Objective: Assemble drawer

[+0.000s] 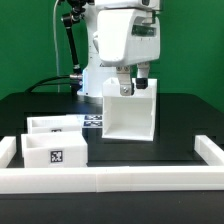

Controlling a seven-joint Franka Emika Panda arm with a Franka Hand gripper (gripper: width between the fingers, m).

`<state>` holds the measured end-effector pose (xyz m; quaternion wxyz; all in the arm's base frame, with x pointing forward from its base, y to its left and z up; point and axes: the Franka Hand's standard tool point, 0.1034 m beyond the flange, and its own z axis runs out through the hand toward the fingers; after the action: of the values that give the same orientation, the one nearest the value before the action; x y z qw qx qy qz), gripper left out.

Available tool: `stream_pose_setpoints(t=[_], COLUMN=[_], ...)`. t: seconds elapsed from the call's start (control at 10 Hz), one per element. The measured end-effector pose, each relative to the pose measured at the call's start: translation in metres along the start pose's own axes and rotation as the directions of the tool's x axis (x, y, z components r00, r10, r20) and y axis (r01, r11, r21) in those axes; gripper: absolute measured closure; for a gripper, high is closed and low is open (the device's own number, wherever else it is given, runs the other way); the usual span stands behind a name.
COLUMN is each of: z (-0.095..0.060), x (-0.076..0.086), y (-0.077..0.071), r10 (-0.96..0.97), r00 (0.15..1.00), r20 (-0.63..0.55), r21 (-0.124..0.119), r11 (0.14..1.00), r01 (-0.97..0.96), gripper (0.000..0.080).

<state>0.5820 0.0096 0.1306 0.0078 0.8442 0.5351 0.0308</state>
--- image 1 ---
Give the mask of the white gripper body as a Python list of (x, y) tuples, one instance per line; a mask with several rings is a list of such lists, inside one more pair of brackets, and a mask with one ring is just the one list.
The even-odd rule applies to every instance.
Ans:
[(101, 10), (95, 40), (106, 67), (134, 65), (160, 56), (160, 23), (152, 12), (137, 9)]

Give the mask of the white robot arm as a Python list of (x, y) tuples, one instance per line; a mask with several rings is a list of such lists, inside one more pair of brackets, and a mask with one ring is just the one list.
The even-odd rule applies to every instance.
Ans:
[(160, 56), (161, 10), (162, 0), (86, 0), (84, 98), (101, 100), (103, 83), (111, 77), (118, 79), (123, 96), (147, 87), (150, 63)]

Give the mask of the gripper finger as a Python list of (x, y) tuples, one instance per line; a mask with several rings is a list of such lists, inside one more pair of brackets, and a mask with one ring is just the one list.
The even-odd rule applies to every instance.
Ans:
[(149, 70), (150, 70), (149, 62), (143, 62), (137, 65), (137, 77), (136, 77), (137, 89), (146, 89), (148, 87)]
[(122, 96), (133, 95), (134, 84), (131, 78), (131, 68), (129, 66), (117, 67), (116, 73), (120, 85), (120, 94)]

